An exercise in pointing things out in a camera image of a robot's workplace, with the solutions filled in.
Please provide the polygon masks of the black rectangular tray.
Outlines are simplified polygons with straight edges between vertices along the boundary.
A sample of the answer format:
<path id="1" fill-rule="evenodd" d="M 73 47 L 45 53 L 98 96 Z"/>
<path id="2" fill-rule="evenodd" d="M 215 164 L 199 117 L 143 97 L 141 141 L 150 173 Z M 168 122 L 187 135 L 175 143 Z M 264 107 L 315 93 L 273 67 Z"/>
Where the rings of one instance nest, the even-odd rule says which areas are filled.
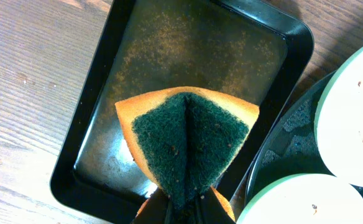
<path id="1" fill-rule="evenodd" d="M 50 180 L 55 199 L 130 223 L 156 186 L 137 167 L 117 101 L 197 86 L 260 107 L 251 137 L 216 181 L 231 199 L 307 66 L 306 24 L 263 1 L 114 1 Z"/>

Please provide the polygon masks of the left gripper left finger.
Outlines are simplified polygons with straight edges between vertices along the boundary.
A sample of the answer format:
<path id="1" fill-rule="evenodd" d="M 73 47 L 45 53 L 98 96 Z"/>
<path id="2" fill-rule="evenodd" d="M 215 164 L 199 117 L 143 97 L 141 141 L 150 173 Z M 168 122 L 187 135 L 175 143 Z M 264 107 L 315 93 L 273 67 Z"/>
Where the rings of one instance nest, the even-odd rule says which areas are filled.
<path id="1" fill-rule="evenodd" d="M 131 224 L 170 224 L 171 220 L 172 202 L 162 189 L 157 189 Z"/>

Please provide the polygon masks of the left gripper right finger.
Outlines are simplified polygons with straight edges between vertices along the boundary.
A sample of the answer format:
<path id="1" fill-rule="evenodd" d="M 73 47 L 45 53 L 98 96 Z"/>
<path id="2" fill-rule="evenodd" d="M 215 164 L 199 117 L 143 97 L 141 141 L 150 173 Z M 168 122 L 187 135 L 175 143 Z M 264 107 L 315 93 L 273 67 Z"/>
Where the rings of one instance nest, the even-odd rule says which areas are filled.
<path id="1" fill-rule="evenodd" d="M 198 197 L 199 224 L 235 224 L 229 202 L 213 187 Z"/>

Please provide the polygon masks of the green and yellow sponge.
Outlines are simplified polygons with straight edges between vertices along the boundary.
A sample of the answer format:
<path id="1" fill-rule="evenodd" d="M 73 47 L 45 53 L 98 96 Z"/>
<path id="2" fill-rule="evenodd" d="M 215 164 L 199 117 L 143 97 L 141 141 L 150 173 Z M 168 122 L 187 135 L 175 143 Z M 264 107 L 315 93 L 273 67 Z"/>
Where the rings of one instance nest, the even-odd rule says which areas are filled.
<path id="1" fill-rule="evenodd" d="M 218 91 L 180 86 L 115 104 L 139 169 L 172 202 L 171 223 L 198 223 L 198 197 L 226 171 L 260 113 Z"/>

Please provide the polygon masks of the light blue plate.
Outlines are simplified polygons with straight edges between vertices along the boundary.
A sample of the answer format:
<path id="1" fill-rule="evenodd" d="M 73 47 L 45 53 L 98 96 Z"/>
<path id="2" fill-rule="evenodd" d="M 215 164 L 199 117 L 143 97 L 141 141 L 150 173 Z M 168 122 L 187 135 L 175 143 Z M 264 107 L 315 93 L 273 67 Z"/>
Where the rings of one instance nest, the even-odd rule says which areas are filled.
<path id="1" fill-rule="evenodd" d="M 289 175 L 257 193 L 237 224 L 363 224 L 363 198 L 332 175 Z"/>
<path id="2" fill-rule="evenodd" d="M 326 85 L 317 105 L 314 130 L 329 171 L 363 187 L 363 47 Z"/>

